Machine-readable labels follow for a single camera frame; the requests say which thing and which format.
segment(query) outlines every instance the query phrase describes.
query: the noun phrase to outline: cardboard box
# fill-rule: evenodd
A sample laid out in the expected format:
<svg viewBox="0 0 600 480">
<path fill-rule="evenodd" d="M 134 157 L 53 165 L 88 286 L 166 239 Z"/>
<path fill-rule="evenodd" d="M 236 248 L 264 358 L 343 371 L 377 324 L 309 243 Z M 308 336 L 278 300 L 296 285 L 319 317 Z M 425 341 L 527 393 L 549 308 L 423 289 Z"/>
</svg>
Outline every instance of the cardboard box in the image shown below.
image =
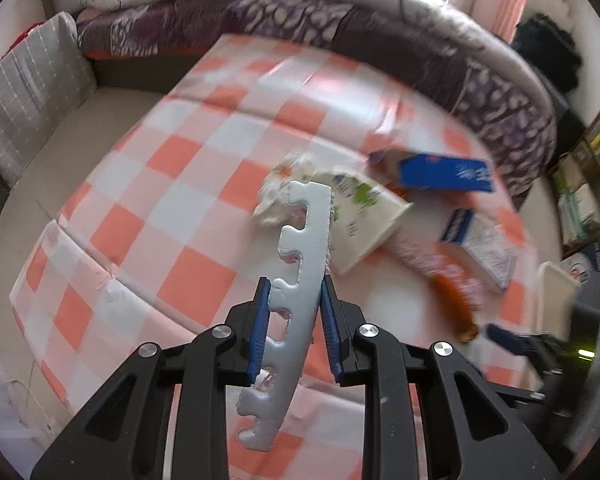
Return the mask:
<svg viewBox="0 0 600 480">
<path fill-rule="evenodd" d="M 503 292 L 516 268 L 516 253 L 507 237 L 471 209 L 456 209 L 440 238 L 493 292 Z"/>
<path fill-rule="evenodd" d="M 371 153 L 369 161 L 407 189 L 493 192 L 491 171 L 483 160 L 389 149 Z"/>
<path fill-rule="evenodd" d="M 600 240 L 564 259 L 560 266 L 580 283 L 586 282 L 592 271 L 600 272 Z"/>
<path fill-rule="evenodd" d="M 331 269 L 349 272 L 391 236 L 409 204 L 377 182 L 347 168 L 319 171 L 313 182 L 331 187 L 333 224 L 329 249 Z"/>
</svg>

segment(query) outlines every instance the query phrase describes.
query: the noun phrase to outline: checkered pattern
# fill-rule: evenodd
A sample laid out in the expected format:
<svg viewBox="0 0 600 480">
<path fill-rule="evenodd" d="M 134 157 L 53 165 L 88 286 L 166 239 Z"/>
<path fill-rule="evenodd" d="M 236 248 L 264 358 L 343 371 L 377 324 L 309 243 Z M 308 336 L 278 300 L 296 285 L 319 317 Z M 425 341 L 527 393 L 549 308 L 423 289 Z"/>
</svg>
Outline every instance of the checkered pattern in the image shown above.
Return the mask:
<svg viewBox="0 0 600 480">
<path fill-rule="evenodd" d="M 259 276 L 295 280 L 296 267 L 277 254 L 280 232 L 251 221 L 264 176 L 289 151 L 362 170 L 365 155 L 384 146 L 488 159 L 441 108 L 364 64 L 223 36 L 75 192 L 13 288 L 16 318 L 54 390 L 77 410 L 141 342 L 182 343 L 223 321 L 253 297 Z M 502 224 L 519 251 L 509 291 L 478 320 L 531 330 L 536 252 L 504 186 L 496 180 L 495 193 L 467 195 L 461 206 Z M 452 337 L 426 285 L 381 250 L 336 288 L 401 340 Z M 272 317 L 271 330 L 279 325 Z M 471 352 L 490 380 L 519 382 L 519 359 L 483 340 Z M 304 371 L 272 453 L 238 444 L 242 423 L 228 402 L 232 475 L 358 474 L 362 405 L 337 388 L 318 392 L 333 382 L 319 323 Z"/>
</svg>

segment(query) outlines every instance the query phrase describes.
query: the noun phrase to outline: blue label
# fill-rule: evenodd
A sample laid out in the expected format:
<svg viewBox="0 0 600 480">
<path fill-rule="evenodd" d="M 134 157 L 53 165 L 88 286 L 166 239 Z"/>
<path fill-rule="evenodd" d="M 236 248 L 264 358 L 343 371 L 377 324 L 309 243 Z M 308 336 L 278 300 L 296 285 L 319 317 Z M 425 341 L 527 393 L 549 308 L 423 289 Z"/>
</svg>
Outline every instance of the blue label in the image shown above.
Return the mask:
<svg viewBox="0 0 600 480">
<path fill-rule="evenodd" d="M 400 161 L 400 184 L 412 189 L 493 192 L 491 171 L 481 160 L 419 153 Z"/>
</svg>

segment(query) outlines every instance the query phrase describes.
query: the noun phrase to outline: purple floral blanket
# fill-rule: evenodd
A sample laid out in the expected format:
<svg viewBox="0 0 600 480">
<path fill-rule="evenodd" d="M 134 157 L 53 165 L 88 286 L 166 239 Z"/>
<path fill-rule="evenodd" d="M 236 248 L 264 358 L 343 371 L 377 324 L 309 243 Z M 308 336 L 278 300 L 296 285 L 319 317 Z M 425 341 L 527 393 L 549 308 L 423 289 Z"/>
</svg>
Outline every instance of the purple floral blanket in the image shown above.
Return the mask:
<svg viewBox="0 0 600 480">
<path fill-rule="evenodd" d="M 202 54 L 222 34 L 255 34 L 367 62 L 426 95 L 486 145 L 517 206 L 555 149 L 554 115 L 449 38 L 377 10 L 327 0 L 163 0 L 86 10 L 78 44 L 93 59 Z"/>
</svg>

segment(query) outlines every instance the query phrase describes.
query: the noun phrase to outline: blue box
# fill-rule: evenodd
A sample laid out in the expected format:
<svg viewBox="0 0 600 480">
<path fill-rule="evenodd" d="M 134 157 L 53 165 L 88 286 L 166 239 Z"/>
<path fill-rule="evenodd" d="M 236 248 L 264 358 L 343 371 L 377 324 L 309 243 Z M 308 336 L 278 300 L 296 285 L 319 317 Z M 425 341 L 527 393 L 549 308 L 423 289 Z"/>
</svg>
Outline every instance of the blue box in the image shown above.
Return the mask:
<svg viewBox="0 0 600 480">
<path fill-rule="evenodd" d="M 388 149 L 371 153 L 369 161 L 405 188 L 493 192 L 483 160 Z"/>
<path fill-rule="evenodd" d="M 417 189 L 493 192 L 491 171 L 483 161 L 427 153 L 400 161 L 400 184 Z"/>
</svg>

